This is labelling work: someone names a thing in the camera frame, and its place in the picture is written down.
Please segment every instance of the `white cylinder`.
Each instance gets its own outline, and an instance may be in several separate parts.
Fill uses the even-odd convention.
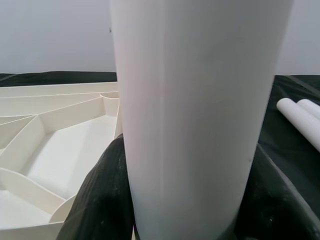
[[[320,121],[289,98],[283,98],[276,108],[320,152]]]
[[[291,7],[291,0],[111,0],[141,240],[232,232]]]
[[[311,113],[317,119],[320,120],[320,106],[308,99],[302,99],[297,102],[297,104],[302,107],[307,112]]]

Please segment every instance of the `gray wall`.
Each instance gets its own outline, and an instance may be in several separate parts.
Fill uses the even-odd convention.
[[[109,0],[1,0],[0,73],[115,71]]]
[[[295,0],[276,72],[320,75],[320,0]]]
[[[277,74],[320,74],[320,0],[295,0]],[[115,71],[109,0],[1,0],[0,73]]]

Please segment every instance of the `white tube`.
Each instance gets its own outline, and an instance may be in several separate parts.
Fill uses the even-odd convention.
[[[289,98],[279,100],[276,107],[320,152],[320,121]]]
[[[141,240],[232,233],[291,0],[111,0]]]
[[[311,113],[317,119],[320,120],[320,106],[308,99],[302,99],[297,102],[297,104],[302,107],[307,112]]]

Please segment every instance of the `white tray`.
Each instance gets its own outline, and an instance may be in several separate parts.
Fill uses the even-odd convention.
[[[84,178],[122,132],[116,83],[71,85],[0,88],[1,240],[55,239]]]

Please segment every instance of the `black fabric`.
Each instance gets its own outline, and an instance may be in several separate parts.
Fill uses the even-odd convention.
[[[134,211],[120,135],[86,176],[57,240],[131,240]]]
[[[319,226],[258,144],[241,203],[238,240],[318,240]]]
[[[241,203],[240,240],[320,239],[320,153],[277,110],[282,98],[310,99],[320,105],[320,76],[276,76],[258,146]],[[294,184],[289,188],[276,167]],[[299,192],[309,206],[294,194]]]
[[[318,82],[315,77],[299,79],[312,88],[320,89],[320,76],[317,77]],[[320,218],[320,153],[277,110],[276,104],[282,98],[295,102],[310,99],[318,105],[320,98],[288,77],[277,76],[259,137],[265,152]]]
[[[23,74],[0,74],[0,87],[84,84],[116,81],[117,74],[115,72],[49,71]]]

